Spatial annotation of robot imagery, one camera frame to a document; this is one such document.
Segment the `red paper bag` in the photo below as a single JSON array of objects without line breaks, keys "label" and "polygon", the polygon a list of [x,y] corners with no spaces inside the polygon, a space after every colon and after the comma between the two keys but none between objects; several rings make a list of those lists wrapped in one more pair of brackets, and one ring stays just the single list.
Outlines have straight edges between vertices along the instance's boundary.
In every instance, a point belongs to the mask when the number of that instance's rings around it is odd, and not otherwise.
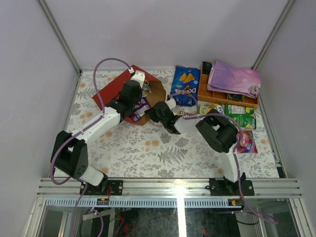
[{"label": "red paper bag", "polygon": [[[135,71],[140,71],[145,74],[145,80],[149,82],[149,88],[151,92],[146,96],[149,105],[152,107],[159,101],[164,101],[166,99],[166,91],[162,85],[162,82],[155,78],[153,75],[142,70],[141,68],[132,65]],[[122,100],[128,105],[136,101],[136,97],[139,95],[138,90],[132,88],[131,80],[132,76],[128,70],[123,71],[119,76],[117,76],[113,81],[111,81],[107,86],[99,91],[100,95],[94,95],[92,98],[102,109],[102,105],[107,106],[114,99]]]}]

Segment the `small yellow snack packet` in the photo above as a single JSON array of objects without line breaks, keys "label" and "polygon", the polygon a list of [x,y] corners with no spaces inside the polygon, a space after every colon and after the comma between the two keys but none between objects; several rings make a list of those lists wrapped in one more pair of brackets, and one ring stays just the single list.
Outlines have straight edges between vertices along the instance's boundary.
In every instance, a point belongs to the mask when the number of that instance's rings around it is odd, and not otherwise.
[{"label": "small yellow snack packet", "polygon": [[184,117],[195,117],[195,116],[198,116],[197,113],[189,113],[189,112],[185,112],[185,111],[179,111],[177,113],[177,115],[184,116]]}]

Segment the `blue Doritos chip bag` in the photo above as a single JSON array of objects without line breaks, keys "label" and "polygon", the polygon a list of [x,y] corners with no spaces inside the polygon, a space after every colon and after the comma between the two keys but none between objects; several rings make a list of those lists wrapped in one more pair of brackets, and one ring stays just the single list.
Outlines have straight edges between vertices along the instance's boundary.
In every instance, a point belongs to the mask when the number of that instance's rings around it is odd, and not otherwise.
[{"label": "blue Doritos chip bag", "polygon": [[170,94],[179,106],[197,104],[200,69],[176,66]]}]

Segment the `green Fox's candy bag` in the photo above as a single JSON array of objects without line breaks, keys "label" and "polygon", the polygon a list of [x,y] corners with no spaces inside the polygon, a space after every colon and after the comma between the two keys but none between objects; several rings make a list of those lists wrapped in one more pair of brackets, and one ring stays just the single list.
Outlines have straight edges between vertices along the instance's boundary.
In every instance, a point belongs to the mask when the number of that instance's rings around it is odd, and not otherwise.
[{"label": "green Fox's candy bag", "polygon": [[210,104],[200,104],[198,105],[197,115],[204,115],[209,113],[211,110],[215,110],[218,113],[224,115],[224,107],[221,103],[210,103]]}]

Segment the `green snack bag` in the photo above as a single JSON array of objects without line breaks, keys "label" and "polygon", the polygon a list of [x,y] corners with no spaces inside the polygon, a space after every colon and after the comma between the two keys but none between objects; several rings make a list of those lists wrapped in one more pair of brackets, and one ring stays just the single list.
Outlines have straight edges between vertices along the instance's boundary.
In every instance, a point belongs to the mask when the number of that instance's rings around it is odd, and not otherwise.
[{"label": "green snack bag", "polygon": [[233,118],[241,127],[256,129],[255,110],[251,107],[226,104],[225,115]]}]

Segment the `purple Fox's candy bag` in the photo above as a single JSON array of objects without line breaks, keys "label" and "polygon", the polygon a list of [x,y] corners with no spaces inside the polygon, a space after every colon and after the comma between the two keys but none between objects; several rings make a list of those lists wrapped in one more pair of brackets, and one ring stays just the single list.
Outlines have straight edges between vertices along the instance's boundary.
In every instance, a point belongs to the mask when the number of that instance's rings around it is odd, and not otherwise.
[{"label": "purple Fox's candy bag", "polygon": [[252,130],[243,130],[237,134],[237,153],[258,153]]}]

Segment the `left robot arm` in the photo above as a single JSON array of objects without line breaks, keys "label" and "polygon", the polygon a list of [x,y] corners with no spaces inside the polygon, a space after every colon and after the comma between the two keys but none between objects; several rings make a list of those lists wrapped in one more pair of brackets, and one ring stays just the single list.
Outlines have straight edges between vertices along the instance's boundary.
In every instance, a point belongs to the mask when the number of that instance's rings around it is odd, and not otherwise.
[{"label": "left robot arm", "polygon": [[98,195],[107,191],[108,177],[89,164],[88,147],[103,133],[132,115],[142,98],[144,81],[135,77],[127,80],[118,93],[118,98],[113,98],[85,127],[72,133],[58,133],[49,171],[50,179],[55,185],[63,185],[74,178],[90,184]]}]

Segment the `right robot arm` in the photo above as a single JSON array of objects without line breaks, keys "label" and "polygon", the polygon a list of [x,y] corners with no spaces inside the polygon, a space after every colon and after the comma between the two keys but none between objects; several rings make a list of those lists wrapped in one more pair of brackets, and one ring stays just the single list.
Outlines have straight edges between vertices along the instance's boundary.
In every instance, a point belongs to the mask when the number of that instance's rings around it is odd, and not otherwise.
[{"label": "right robot arm", "polygon": [[174,114],[166,102],[158,102],[145,114],[156,123],[161,123],[171,134],[199,133],[214,151],[220,154],[224,165],[225,189],[231,195],[238,194],[245,180],[237,159],[237,145],[243,133],[239,124],[216,109],[204,115],[180,116]]}]

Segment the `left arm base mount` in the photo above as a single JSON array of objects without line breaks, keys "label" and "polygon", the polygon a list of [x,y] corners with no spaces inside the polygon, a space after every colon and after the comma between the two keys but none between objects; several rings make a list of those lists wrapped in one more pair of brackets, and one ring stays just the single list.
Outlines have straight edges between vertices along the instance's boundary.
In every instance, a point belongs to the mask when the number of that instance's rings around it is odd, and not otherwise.
[{"label": "left arm base mount", "polygon": [[121,196],[123,191],[122,180],[107,180],[105,185],[93,186],[88,184],[84,195],[86,196]]}]

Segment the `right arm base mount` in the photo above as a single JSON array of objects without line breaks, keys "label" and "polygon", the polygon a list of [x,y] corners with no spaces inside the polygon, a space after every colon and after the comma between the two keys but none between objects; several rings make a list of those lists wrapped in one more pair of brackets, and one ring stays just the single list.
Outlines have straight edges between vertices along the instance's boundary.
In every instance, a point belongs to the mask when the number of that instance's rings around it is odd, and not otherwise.
[{"label": "right arm base mount", "polygon": [[233,183],[225,178],[210,178],[209,184],[204,188],[209,190],[210,194],[215,197],[240,196],[240,193],[246,197],[255,195],[252,181],[241,179],[240,186],[241,192],[239,191],[238,181]]}]

